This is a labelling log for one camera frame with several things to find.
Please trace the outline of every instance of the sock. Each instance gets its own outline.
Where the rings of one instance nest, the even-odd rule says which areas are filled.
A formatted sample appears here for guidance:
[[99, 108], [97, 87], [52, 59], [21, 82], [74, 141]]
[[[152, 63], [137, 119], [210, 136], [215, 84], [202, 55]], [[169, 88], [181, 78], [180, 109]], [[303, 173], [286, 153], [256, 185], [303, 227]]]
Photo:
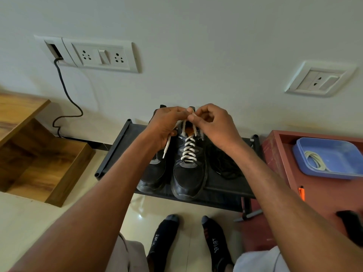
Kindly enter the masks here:
[[154, 263], [155, 272], [163, 272], [169, 249], [173, 244], [179, 227], [177, 215], [168, 215], [157, 228], [147, 258]]
[[226, 238], [219, 224], [207, 216], [202, 217], [204, 237], [212, 257], [212, 271], [224, 272], [228, 264], [234, 265], [229, 254]]

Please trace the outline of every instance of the hand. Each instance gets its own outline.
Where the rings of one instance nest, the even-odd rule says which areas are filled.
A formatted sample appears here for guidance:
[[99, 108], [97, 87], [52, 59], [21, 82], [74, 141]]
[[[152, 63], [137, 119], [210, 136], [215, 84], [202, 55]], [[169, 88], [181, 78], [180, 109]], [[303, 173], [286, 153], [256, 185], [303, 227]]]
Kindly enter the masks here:
[[155, 138], [159, 151], [165, 147], [169, 135], [177, 134], [174, 130], [176, 122], [187, 119], [192, 112], [192, 108], [189, 110], [182, 107], [160, 108], [155, 112], [144, 132]]
[[229, 149], [242, 139], [228, 112], [214, 104], [200, 107], [188, 120], [209, 137], [215, 146], [228, 154]]

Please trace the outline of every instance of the floor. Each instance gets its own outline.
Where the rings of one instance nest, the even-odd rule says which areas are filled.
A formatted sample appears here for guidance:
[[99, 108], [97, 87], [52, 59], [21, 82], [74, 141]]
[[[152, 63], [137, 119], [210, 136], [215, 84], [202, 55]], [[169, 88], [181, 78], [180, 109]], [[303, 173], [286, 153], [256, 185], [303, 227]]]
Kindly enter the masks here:
[[[97, 150], [62, 208], [0, 192], [0, 271], [12, 264], [61, 214], [75, 203], [97, 180], [94, 173], [106, 155]], [[239, 213], [190, 203], [134, 194], [121, 233], [141, 242], [146, 253], [159, 223], [169, 214], [182, 218], [168, 256], [166, 271], [211, 271], [211, 258], [203, 236], [201, 218], [214, 218], [223, 228], [233, 261], [242, 253]]]

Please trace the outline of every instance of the pants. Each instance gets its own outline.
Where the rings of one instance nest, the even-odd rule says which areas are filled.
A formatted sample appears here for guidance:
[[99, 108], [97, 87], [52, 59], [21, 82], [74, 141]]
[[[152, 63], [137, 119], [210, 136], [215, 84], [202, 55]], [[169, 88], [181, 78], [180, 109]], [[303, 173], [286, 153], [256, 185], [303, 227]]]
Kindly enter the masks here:
[[[144, 246], [140, 242], [117, 238], [106, 272], [147, 272], [149, 271]], [[236, 261], [233, 272], [263, 271], [289, 272], [277, 246], [269, 251], [248, 252]]]

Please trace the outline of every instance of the gray sock toe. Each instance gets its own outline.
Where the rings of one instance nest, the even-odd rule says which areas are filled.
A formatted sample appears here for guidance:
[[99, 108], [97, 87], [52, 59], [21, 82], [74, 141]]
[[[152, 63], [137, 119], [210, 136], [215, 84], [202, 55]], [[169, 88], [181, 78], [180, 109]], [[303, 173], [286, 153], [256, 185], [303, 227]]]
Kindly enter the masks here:
[[202, 217], [202, 224], [205, 224], [207, 222], [207, 220], [209, 219], [209, 217], [207, 216], [203, 216]]
[[178, 215], [175, 215], [175, 214], [168, 215], [166, 217], [166, 220], [172, 220], [172, 221], [179, 223], [179, 217], [178, 217]]

